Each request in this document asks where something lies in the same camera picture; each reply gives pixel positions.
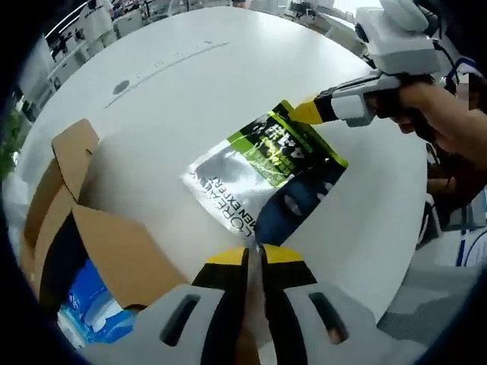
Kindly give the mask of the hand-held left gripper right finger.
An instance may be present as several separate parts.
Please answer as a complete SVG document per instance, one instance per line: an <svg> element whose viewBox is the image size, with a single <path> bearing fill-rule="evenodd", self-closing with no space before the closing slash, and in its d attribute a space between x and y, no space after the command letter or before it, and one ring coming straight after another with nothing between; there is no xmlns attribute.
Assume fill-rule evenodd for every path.
<svg viewBox="0 0 487 365"><path fill-rule="evenodd" d="M289 248L262 246L265 313L278 364L379 364L374 316L319 282Z"/></svg>

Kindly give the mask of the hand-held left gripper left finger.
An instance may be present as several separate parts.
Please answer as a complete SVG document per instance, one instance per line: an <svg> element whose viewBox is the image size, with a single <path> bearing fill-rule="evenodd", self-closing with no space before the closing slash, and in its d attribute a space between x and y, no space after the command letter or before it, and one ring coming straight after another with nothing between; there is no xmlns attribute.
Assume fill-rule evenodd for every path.
<svg viewBox="0 0 487 365"><path fill-rule="evenodd" d="M84 348L90 364L233 364L244 319L249 250L212 256L191 284L142 310L112 344Z"/></svg>

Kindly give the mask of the person's right hand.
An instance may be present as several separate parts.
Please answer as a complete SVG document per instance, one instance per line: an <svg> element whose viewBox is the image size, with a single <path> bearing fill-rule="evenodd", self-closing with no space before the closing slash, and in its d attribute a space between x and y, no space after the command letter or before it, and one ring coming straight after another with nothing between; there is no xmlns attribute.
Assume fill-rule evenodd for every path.
<svg viewBox="0 0 487 365"><path fill-rule="evenodd" d="M396 89L376 92L369 96L369 100L376 110L383 110L386 102L392 101L393 112L390 118L405 134L415 131L413 118L406 111L419 112L425 123L432 127L434 139L442 149L454 153L460 151L463 119L469 112L469 106L444 88L425 81L415 81Z"/></svg>

